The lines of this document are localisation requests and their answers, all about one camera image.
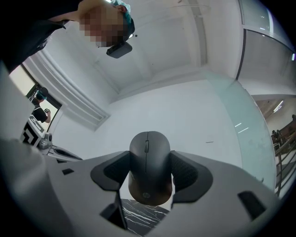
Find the black shirt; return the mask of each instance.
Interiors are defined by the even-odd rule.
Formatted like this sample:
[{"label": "black shirt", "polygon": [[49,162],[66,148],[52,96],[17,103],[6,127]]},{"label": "black shirt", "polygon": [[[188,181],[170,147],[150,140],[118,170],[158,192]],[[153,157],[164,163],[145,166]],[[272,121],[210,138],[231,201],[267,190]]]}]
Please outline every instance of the black shirt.
[{"label": "black shirt", "polygon": [[45,120],[47,120],[47,115],[43,111],[43,109],[40,107],[38,100],[36,98],[30,98],[29,100],[35,106],[35,108],[32,112],[32,115],[34,115],[34,117],[37,119],[37,121],[44,123]]},{"label": "black shirt", "polygon": [[57,29],[65,28],[65,21],[48,19],[77,11],[82,0],[26,0],[8,1],[1,13],[1,54],[8,72],[12,72],[26,58],[43,49],[47,38]]}]

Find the metal railing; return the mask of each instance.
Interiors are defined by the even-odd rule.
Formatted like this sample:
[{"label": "metal railing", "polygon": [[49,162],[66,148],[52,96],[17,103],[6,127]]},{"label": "metal railing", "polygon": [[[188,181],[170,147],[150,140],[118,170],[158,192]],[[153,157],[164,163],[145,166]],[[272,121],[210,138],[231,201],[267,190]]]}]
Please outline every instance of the metal railing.
[{"label": "metal railing", "polygon": [[[290,167],[290,169],[288,169],[287,172],[283,175],[283,171],[286,170],[289,167],[288,165],[293,160],[294,156],[296,155],[296,152],[290,158],[290,160],[288,160],[288,162],[285,163],[285,167],[284,168],[283,168],[283,161],[288,157],[288,155],[291,153],[291,151],[294,150],[294,148],[296,148],[296,132],[294,132],[292,135],[290,135],[289,136],[289,139],[287,140],[287,142],[285,144],[283,144],[275,152],[275,155],[278,156],[277,168],[279,166],[279,171],[277,172],[277,183],[276,183],[276,188],[277,188],[276,194],[277,194],[277,196],[279,196],[279,194],[281,192],[281,189],[287,184],[287,182],[289,181],[289,179],[292,177],[292,174],[296,170],[295,169],[296,162],[294,162],[294,164]],[[282,158],[282,152],[283,151],[287,151],[287,153],[285,154],[285,157],[284,158]]]}]

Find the person's arm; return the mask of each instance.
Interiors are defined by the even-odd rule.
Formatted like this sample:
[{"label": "person's arm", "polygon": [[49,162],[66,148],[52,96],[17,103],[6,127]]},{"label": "person's arm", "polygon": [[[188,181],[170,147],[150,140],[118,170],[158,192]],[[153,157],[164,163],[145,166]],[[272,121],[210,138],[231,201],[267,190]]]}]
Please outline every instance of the person's arm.
[{"label": "person's arm", "polygon": [[45,120],[45,123],[49,124],[51,121],[51,117],[50,117],[50,111],[47,112],[47,119]]}]

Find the ceiling light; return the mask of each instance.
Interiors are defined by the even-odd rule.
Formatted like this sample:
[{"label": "ceiling light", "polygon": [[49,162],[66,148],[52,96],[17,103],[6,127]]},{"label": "ceiling light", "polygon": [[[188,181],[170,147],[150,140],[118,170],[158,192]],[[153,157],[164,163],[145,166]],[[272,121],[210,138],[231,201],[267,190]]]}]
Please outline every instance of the ceiling light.
[{"label": "ceiling light", "polygon": [[281,104],[283,103],[283,100],[281,101],[281,103],[278,104],[278,106],[273,110],[273,112],[275,113],[276,111],[278,111],[281,108]]},{"label": "ceiling light", "polygon": [[[248,128],[245,128],[244,130],[247,130]],[[238,133],[241,133],[242,131],[244,131],[244,130],[241,130],[240,132],[238,132]]]}]

